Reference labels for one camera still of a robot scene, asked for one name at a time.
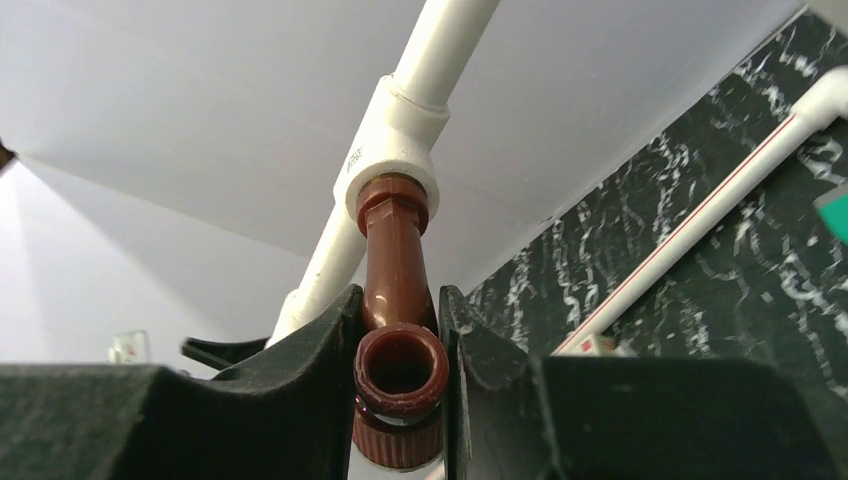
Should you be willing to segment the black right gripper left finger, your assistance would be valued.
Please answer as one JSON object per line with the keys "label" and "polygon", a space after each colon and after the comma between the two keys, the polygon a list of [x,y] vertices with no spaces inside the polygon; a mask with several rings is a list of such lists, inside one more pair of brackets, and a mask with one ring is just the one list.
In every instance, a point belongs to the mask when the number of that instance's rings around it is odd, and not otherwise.
{"label": "black right gripper left finger", "polygon": [[5,479],[343,479],[359,286],[214,378],[166,366],[5,364]]}

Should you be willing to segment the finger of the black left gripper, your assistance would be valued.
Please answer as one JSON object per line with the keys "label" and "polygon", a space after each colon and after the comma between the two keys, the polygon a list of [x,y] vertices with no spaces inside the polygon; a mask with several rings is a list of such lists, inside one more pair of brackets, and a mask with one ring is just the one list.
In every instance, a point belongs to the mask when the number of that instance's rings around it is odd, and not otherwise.
{"label": "finger of the black left gripper", "polygon": [[181,354],[202,365],[222,371],[262,351],[268,337],[241,342],[213,342],[192,337],[183,340]]}

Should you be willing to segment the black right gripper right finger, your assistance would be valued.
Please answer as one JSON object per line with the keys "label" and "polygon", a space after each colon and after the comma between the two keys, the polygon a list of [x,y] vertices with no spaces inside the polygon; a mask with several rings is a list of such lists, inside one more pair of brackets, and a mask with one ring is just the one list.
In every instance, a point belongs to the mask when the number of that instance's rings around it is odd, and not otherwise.
{"label": "black right gripper right finger", "polygon": [[449,479],[843,479],[799,390],[747,360],[534,356],[440,291]]}

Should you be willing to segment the brown water faucet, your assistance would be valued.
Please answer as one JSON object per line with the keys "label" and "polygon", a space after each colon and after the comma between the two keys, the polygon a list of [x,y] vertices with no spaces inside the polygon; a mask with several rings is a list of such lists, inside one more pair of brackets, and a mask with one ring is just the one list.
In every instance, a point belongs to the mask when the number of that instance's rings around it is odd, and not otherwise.
{"label": "brown water faucet", "polygon": [[365,334],[353,363],[352,440],[371,463],[401,472],[429,465],[443,449],[450,366],[422,252],[428,221],[423,187],[400,174],[377,177],[358,195]]}

